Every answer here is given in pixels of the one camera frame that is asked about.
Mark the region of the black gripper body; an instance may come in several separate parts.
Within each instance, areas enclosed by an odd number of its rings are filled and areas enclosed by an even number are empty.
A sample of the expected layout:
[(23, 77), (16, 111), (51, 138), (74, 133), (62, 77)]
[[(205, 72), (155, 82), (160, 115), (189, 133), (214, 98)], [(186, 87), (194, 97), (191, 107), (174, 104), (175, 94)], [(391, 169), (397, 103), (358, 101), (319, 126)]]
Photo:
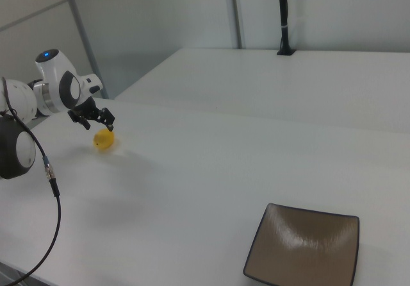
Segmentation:
[(89, 97), (84, 103), (74, 107), (73, 111), (84, 116), (87, 120), (96, 121), (99, 109), (96, 107), (94, 99)]

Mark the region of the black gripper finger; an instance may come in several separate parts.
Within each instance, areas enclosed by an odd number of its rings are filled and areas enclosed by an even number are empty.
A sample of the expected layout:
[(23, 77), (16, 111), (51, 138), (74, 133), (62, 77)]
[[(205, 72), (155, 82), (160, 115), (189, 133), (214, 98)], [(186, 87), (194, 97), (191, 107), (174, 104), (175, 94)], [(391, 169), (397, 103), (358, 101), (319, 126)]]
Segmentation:
[(71, 118), (72, 122), (76, 122), (79, 123), (80, 125), (82, 125), (86, 130), (90, 129), (90, 123), (88, 122), (88, 120), (82, 116), (82, 115), (78, 115), (75, 111), (73, 110), (69, 110), (68, 112), (69, 117)]
[(115, 121), (114, 115), (107, 108), (102, 108), (101, 110), (98, 111), (97, 122), (105, 125), (105, 127), (109, 131), (113, 131), (114, 121)]

